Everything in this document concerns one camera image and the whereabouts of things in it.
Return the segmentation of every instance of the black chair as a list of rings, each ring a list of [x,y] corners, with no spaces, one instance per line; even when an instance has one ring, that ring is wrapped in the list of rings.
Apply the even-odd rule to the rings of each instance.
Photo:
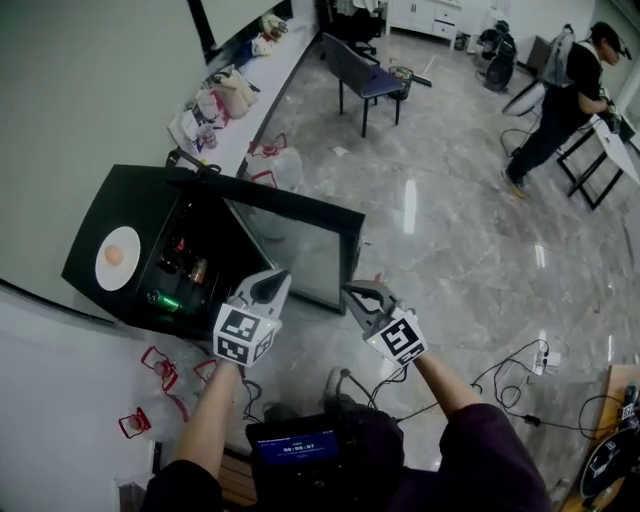
[[[380,66],[370,66],[345,43],[330,34],[323,34],[322,40],[327,54],[329,70],[340,81],[340,114],[344,114],[344,84],[364,99],[364,118],[362,136],[367,136],[367,117],[369,100],[378,104],[378,96],[401,91],[404,86],[400,80],[386,72]],[[396,125],[400,121],[400,95],[396,99]]]
[[[367,9],[358,9],[353,16],[338,14],[335,8],[335,0],[322,0],[318,2],[320,29],[324,34],[344,41],[349,48],[362,58],[380,65],[376,55],[378,50],[370,44],[376,37],[382,36],[384,20],[381,8],[369,13]]]

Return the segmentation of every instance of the purple shirt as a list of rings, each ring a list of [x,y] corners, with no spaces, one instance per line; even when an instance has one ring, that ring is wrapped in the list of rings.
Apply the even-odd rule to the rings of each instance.
[[[378,414],[372,411],[372,421],[365,421],[370,423],[365,437],[378,449],[372,450],[371,459],[363,466],[389,465],[389,460],[393,464],[400,461],[400,465],[392,488],[369,486],[366,494],[375,499],[363,507],[366,510],[551,511],[538,470],[498,408],[476,404],[451,417],[440,440],[442,463],[438,472],[402,468],[402,456],[398,459],[393,453],[397,447],[401,450],[402,433],[395,426],[385,426],[373,413]],[[308,505],[300,503],[296,509],[309,510],[312,504]],[[334,509],[344,507],[336,504]],[[142,512],[164,510],[222,511],[220,486],[196,464],[173,462],[151,480],[142,506]]]

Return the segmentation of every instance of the black cabinet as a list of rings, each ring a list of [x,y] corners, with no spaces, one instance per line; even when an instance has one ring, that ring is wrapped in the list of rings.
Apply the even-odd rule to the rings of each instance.
[[[210,339],[220,304],[244,277],[269,268],[291,272],[292,294],[344,314],[340,287],[353,277],[363,222],[361,213],[214,172],[117,165],[62,277],[127,324]],[[127,284],[106,291],[96,258],[121,226],[137,232],[140,258]],[[152,303],[156,291],[179,307]]]

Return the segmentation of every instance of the sneaker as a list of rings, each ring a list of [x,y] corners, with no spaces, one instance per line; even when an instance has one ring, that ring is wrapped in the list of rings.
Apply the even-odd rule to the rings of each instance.
[[[522,191],[522,181],[520,182],[513,181],[509,176],[509,173],[507,173],[506,169],[502,170],[502,177],[504,178],[504,181],[506,181],[507,184],[511,187],[511,190],[516,197],[519,197],[520,199],[528,199],[527,194],[525,194]]]

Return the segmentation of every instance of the white cabinet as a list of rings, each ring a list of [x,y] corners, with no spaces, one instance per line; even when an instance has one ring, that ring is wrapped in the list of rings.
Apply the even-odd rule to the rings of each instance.
[[[415,0],[416,12],[414,13],[415,28],[427,34],[430,34],[433,27],[433,21],[436,16],[436,6],[433,2],[427,0]]]
[[[391,27],[414,30],[453,42],[460,17],[457,0],[389,0],[387,34]]]
[[[398,23],[402,28],[413,26],[416,2],[418,0],[392,0],[391,9],[389,10],[390,18]]]

